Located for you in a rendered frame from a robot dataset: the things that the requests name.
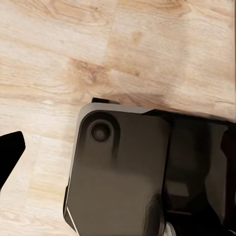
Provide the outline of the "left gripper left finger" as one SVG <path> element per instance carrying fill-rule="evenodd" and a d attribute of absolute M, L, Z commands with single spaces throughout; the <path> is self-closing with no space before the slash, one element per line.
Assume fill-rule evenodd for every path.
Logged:
<path fill-rule="evenodd" d="M 0 136 L 0 190 L 25 149 L 21 131 Z"/>

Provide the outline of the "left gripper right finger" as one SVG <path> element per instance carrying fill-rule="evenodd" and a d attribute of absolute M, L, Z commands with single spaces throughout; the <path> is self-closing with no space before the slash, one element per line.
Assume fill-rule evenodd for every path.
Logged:
<path fill-rule="evenodd" d="M 220 148 L 236 170 L 236 133 L 224 131 Z"/>

